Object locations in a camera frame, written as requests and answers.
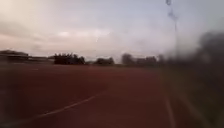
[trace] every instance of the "light pole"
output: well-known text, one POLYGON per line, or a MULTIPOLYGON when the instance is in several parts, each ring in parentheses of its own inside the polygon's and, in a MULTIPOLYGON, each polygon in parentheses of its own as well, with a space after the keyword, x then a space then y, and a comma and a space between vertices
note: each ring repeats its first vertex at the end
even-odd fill
POLYGON ((168 13, 168 16, 173 20, 174 22, 174 31, 175 31, 175 46, 176 46, 176 59, 178 59, 179 57, 179 47, 178 47, 178 27, 177 27, 177 16, 174 14, 174 10, 173 10, 173 6, 172 6, 172 1, 171 0, 166 0, 166 4, 169 6, 170 8, 170 12, 168 13))

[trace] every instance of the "ground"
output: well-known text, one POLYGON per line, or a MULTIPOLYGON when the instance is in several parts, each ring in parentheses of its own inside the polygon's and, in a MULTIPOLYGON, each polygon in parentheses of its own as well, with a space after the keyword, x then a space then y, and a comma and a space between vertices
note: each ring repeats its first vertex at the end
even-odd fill
POLYGON ((1 72, 1 127, 192 128, 156 69, 12 64, 1 72))
POLYGON ((164 69, 163 73, 167 76, 165 79, 169 81, 169 88, 183 99, 203 127, 222 128, 223 86, 220 80, 208 82, 216 77, 213 74, 208 74, 206 70, 199 71, 194 67, 170 67, 164 69))

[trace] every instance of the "running track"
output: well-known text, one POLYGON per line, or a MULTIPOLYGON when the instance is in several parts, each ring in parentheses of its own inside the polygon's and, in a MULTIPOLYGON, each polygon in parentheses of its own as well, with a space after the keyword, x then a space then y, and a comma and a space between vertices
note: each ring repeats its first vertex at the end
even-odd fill
POLYGON ((2 127, 183 128, 190 124, 186 109, 173 105, 174 99, 166 95, 156 70, 18 64, 1 71, 5 74, 2 127))

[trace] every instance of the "overcast sky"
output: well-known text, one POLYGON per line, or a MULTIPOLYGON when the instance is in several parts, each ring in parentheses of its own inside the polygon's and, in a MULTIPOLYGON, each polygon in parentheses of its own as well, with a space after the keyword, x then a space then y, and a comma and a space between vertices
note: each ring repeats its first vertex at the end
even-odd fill
MULTIPOLYGON (((173 0, 182 51, 224 26, 223 0, 173 0)), ((0 48, 88 58, 167 54, 175 48, 165 0, 0 0, 0 48)))

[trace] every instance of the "white lane line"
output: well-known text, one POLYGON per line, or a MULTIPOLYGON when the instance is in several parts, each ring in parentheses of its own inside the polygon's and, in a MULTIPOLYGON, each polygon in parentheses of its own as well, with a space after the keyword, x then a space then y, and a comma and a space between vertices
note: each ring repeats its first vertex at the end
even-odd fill
POLYGON ((176 128, 176 121, 175 121, 175 117, 174 117, 174 113, 173 113, 173 109, 171 107, 170 101, 166 99, 165 102, 166 102, 167 112, 169 114, 170 127, 176 128))
POLYGON ((36 115, 34 117, 31 117, 31 118, 27 118, 27 119, 21 119, 21 120, 18 120, 18 121, 14 121, 14 122, 9 122, 9 123, 5 123, 5 124, 0 124, 0 127, 2 126, 3 128, 5 127, 11 127, 11 126, 16 126, 16 125, 21 125, 21 124, 24 124, 24 123, 29 123, 33 120, 36 120, 36 119, 40 119, 40 118, 43 118, 43 117, 46 117, 46 116, 50 116, 50 115, 53 115, 53 114, 57 114, 57 113, 60 113, 60 112, 63 112, 67 109, 70 109, 70 108, 73 108, 75 106, 78 106, 78 105, 81 105, 83 103, 86 103, 90 100, 93 100, 95 98, 97 98, 98 96, 102 95, 104 92, 102 93, 99 93, 97 95, 94 95, 94 96, 91 96, 85 100, 82 100, 80 102, 77 102, 77 103, 73 103, 69 106, 65 106, 63 108, 59 108, 59 109, 56 109, 54 111, 51 111, 51 112, 47 112, 47 113, 43 113, 43 114, 39 114, 39 115, 36 115))

